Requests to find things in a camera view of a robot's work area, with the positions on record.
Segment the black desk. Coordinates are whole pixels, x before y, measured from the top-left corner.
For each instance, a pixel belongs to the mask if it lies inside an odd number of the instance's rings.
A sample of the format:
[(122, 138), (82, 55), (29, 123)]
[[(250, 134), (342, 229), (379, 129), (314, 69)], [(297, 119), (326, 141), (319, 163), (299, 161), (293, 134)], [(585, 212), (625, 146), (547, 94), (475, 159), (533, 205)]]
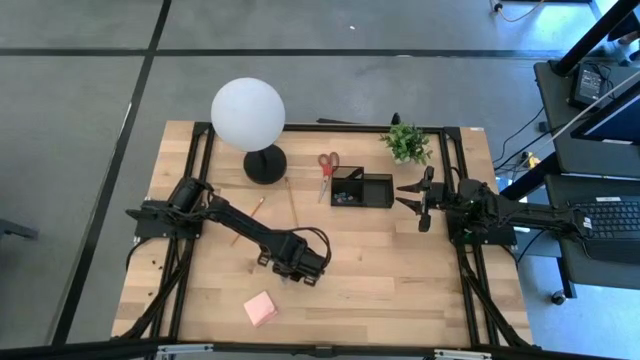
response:
[[(640, 181), (547, 175), (544, 183), (554, 206), (597, 196), (640, 196)], [(570, 282), (640, 290), (640, 265), (594, 260), (578, 243), (566, 239), (559, 243), (562, 268)]]
[[(550, 128), (564, 126), (581, 112), (567, 102), (572, 75), (556, 75), (547, 62), (536, 63), (534, 73)], [(640, 146), (572, 138), (570, 133), (578, 126), (576, 121), (553, 140), (561, 173), (640, 179)]]

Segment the orange pencil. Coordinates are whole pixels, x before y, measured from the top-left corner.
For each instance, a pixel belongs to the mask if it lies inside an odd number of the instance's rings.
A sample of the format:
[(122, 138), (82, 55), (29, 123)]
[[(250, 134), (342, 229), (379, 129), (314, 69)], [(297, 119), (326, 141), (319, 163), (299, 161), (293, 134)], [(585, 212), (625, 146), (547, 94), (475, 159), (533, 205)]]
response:
[[(258, 212), (258, 210), (260, 209), (260, 207), (263, 205), (264, 201), (265, 201), (265, 197), (261, 197), (261, 198), (259, 199), (258, 204), (255, 206), (255, 208), (252, 210), (252, 212), (251, 212), (251, 213), (250, 213), (250, 215), (249, 215), (251, 218), (253, 218), (253, 217), (256, 215), (256, 213)], [(240, 238), (241, 236), (242, 236), (242, 235), (238, 233), (238, 234), (235, 236), (235, 238), (232, 240), (232, 242), (231, 242), (230, 246), (231, 246), (231, 247), (233, 247), (233, 246), (236, 244), (236, 242), (239, 240), (239, 238)]]

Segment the black mesh desk organizer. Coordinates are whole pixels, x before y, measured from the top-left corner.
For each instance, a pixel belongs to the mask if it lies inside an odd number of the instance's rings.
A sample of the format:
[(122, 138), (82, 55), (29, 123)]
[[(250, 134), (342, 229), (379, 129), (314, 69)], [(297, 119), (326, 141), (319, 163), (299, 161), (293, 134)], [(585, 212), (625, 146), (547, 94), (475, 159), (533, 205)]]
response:
[[(334, 198), (334, 194), (342, 192), (353, 196), (353, 200)], [(337, 207), (391, 208), (393, 175), (368, 173), (360, 166), (338, 166), (331, 178), (330, 203)]]

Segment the pink sticky note pad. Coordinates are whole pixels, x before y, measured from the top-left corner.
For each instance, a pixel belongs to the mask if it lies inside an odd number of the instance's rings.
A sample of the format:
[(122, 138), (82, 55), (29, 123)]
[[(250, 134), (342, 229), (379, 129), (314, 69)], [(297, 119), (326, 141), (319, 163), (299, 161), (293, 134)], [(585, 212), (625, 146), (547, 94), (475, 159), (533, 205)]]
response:
[(262, 291), (244, 303), (244, 310), (254, 327), (260, 327), (278, 314), (267, 291)]

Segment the computer monitor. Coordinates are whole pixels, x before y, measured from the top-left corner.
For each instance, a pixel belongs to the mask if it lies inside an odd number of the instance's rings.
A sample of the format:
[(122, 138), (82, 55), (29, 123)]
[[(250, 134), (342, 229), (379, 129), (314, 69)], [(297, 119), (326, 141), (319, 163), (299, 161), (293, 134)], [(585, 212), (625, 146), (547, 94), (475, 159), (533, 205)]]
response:
[(640, 145), (640, 81), (572, 130), (573, 138)]

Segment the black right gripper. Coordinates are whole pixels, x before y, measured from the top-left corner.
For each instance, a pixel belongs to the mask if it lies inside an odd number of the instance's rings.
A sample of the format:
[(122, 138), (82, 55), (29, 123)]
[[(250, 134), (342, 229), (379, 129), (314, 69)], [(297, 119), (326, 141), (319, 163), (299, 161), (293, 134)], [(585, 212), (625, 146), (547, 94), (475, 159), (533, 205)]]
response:
[(418, 229), (420, 232), (428, 232), (431, 227), (431, 209), (439, 209), (444, 202), (446, 184), (434, 182), (435, 168), (427, 166), (420, 182), (397, 187), (398, 191), (421, 193), (422, 200), (411, 200), (396, 197), (395, 200), (407, 206), (416, 215), (419, 215)]

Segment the black rig crossbar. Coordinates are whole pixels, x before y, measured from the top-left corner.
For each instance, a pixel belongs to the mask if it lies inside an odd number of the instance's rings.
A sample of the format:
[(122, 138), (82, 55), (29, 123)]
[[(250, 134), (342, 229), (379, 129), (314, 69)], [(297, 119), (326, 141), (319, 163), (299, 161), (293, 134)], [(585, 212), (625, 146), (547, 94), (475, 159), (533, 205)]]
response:
[(620, 360), (541, 350), (535, 347), (477, 345), (464, 348), (388, 347), (346, 345), (288, 345), (237, 342), (177, 342), (172, 338), (124, 339), (0, 349), (0, 360), (131, 360), (191, 353), (267, 353), (306, 355), (319, 359), (337, 356), (398, 356), (426, 360)]

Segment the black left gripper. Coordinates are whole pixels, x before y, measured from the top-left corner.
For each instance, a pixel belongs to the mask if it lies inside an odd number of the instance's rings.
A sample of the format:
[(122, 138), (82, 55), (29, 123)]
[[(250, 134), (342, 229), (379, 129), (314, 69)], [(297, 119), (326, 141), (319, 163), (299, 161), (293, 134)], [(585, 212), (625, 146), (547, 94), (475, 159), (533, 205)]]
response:
[(315, 286), (329, 263), (329, 253), (316, 253), (308, 242), (295, 233), (267, 233), (257, 237), (260, 248), (257, 263), (282, 278)]

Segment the green plant in white pot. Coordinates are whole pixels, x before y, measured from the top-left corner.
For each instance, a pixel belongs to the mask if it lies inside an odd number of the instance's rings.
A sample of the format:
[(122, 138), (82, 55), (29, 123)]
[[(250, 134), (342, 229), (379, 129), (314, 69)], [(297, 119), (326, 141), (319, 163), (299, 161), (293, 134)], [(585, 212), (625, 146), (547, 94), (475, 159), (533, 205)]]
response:
[(380, 141), (391, 151), (396, 164), (426, 165), (433, 153), (429, 136), (415, 125), (392, 125), (388, 133), (380, 135)]

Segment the natural wood pencil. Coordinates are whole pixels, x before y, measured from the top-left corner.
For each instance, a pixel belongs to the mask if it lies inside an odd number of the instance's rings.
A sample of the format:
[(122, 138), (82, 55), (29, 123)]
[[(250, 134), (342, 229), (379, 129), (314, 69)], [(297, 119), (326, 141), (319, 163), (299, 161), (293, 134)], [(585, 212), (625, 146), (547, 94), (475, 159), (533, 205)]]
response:
[(298, 216), (295, 208), (293, 192), (292, 192), (289, 178), (287, 176), (284, 177), (284, 183), (285, 183), (287, 194), (288, 194), (288, 200), (289, 200), (289, 205), (290, 205), (294, 225), (295, 227), (299, 227), (299, 221), (298, 221)]

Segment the black metal beam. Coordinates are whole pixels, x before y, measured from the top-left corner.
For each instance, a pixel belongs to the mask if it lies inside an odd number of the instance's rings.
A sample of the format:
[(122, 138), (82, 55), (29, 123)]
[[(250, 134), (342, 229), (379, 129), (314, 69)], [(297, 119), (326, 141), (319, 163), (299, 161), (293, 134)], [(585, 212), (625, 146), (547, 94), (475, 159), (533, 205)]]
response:
[(550, 61), (553, 73), (565, 76), (616, 26), (640, 5), (640, 0), (617, 2), (585, 33), (585, 35), (559, 60)]
[(546, 175), (558, 174), (560, 174), (560, 167), (557, 155), (553, 152), (514, 183), (501, 190), (500, 194), (509, 200), (520, 200), (539, 188)]

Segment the black keyboard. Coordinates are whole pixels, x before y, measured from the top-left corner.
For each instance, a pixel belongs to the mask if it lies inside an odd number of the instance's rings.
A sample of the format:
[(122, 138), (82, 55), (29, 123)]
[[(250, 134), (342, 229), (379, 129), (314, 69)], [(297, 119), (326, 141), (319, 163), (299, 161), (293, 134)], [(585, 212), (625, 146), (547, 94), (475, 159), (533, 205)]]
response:
[(592, 259), (640, 265), (640, 196), (609, 196), (568, 201), (590, 219), (583, 242)]

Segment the small black electronic box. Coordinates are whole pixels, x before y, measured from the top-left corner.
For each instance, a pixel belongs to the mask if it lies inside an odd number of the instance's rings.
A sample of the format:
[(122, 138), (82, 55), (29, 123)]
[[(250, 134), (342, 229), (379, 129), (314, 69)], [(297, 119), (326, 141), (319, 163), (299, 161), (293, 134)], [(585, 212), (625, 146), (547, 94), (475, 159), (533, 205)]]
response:
[(609, 68), (594, 62), (584, 62), (574, 72), (567, 102), (584, 109), (598, 100), (608, 85)]

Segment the red-handled scissors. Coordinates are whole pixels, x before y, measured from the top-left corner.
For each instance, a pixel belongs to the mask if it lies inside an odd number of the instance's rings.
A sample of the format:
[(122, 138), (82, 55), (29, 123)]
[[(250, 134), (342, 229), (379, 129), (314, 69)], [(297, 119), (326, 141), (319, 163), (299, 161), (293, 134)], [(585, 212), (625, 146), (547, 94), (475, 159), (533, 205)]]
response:
[(333, 171), (339, 166), (340, 158), (337, 152), (330, 152), (328, 154), (320, 154), (318, 156), (318, 164), (322, 168), (323, 177), (321, 188), (319, 192), (318, 201), (321, 202), (324, 194), (326, 193), (329, 181), (333, 176)]

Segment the grey chair leg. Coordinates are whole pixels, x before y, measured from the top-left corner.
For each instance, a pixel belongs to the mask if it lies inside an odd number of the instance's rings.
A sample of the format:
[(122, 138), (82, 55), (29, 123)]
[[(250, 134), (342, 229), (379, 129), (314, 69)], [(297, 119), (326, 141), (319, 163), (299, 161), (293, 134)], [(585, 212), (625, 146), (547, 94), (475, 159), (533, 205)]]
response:
[(38, 237), (38, 231), (0, 218), (0, 240), (5, 235), (15, 235), (28, 240), (36, 240)]

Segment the white globe table lamp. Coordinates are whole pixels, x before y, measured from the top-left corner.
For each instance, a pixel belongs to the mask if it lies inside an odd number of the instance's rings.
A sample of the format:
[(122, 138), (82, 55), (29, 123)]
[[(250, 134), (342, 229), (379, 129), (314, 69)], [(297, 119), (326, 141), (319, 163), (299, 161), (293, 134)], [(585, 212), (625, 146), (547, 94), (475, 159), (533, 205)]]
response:
[(284, 177), (287, 158), (276, 145), (286, 112), (279, 93), (257, 78), (237, 78), (215, 94), (210, 118), (216, 135), (243, 151), (243, 169), (254, 183), (269, 185)]

